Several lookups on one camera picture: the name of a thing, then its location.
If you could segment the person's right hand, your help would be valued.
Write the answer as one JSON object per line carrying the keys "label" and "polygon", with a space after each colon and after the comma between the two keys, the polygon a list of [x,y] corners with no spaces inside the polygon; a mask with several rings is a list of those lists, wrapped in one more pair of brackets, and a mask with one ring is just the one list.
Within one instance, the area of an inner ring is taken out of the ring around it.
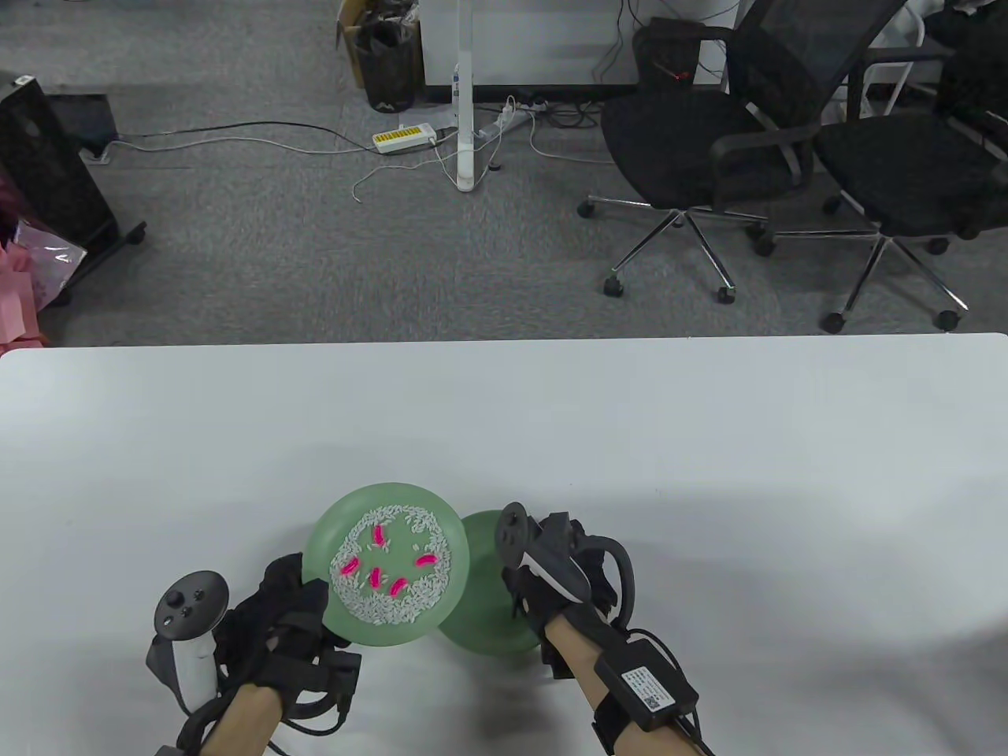
{"label": "person's right hand", "polygon": [[512,598],[512,615],[525,618],[541,646],[541,660],[557,680],[575,673],[545,634],[555,618],[602,648],[628,638],[635,608],[635,573],[630,555],[615,539],[584,532],[566,512],[536,520],[511,502],[500,513],[494,544],[502,580]]}

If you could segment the person's left hand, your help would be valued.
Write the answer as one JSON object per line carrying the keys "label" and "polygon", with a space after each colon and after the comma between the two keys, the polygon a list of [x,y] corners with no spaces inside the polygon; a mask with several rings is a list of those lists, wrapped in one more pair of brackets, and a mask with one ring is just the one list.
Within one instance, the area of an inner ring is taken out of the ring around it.
{"label": "person's left hand", "polygon": [[330,710],[346,715],[362,658],[325,627],[328,598],[325,580],[303,580],[302,552],[271,561],[255,593],[213,630],[220,691],[231,695],[245,684],[276,691],[292,720]]}

